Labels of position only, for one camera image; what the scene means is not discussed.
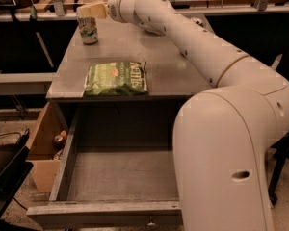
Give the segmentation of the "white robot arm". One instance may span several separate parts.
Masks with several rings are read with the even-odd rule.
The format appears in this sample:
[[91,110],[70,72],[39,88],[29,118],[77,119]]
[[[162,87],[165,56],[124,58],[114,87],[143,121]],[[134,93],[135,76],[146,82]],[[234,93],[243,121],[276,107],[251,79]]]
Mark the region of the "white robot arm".
[[181,107],[173,127],[185,231],[275,231],[264,162],[289,131],[289,81],[169,0],[108,0],[77,12],[164,34],[210,85]]

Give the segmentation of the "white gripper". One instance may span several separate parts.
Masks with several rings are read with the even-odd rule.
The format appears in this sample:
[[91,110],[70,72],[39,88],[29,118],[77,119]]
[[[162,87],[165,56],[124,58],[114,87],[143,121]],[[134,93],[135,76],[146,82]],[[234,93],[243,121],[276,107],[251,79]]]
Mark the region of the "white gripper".
[[108,0],[108,12],[102,2],[91,3],[76,9],[80,17],[106,18],[107,15],[121,23],[137,23],[139,18],[135,13],[135,0]]

